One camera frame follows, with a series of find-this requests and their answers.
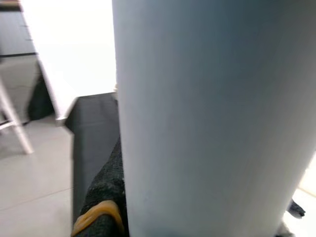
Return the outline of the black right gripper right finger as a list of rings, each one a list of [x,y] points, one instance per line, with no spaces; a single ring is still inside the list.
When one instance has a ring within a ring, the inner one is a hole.
[[[291,214],[296,219],[301,219],[305,216],[306,211],[298,205],[293,199],[291,200],[287,210],[289,214]],[[290,231],[287,224],[282,220],[279,225],[279,228],[274,237],[296,237],[293,232]]]

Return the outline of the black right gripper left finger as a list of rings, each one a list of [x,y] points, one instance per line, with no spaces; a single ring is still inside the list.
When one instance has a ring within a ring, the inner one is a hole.
[[[128,237],[128,218],[120,139],[116,142],[108,161],[90,184],[79,216],[105,200],[113,200],[118,205],[124,233],[119,232],[112,217],[102,215],[74,237]]]

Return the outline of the white plastic table leg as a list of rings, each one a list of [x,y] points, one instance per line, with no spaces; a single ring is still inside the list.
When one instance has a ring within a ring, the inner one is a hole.
[[[316,0],[113,0],[130,237],[274,237],[316,151]]]

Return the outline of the yellow rubber band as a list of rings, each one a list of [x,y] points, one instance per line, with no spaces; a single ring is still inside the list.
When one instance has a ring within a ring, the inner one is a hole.
[[[124,226],[118,205],[113,200],[105,200],[91,207],[86,213],[79,216],[74,223],[71,237],[74,237],[88,226],[90,226],[98,217],[109,215],[113,218],[120,233],[124,233]]]

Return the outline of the black tablecloth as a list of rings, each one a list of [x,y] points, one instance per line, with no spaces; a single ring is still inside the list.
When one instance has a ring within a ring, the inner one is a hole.
[[[119,138],[118,104],[113,93],[79,97],[65,126],[73,133],[73,220],[87,190]]]

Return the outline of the dark cabinet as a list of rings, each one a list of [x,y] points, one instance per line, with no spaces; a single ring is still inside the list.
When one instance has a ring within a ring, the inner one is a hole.
[[[0,0],[0,58],[35,54],[19,1]]]

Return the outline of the white stool frame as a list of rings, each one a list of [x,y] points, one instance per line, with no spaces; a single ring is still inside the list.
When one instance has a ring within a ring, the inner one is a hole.
[[[2,115],[1,112],[4,113],[5,120],[0,121],[0,131],[12,127],[24,152],[32,154],[34,152],[33,146],[7,94],[0,75],[0,115]]]

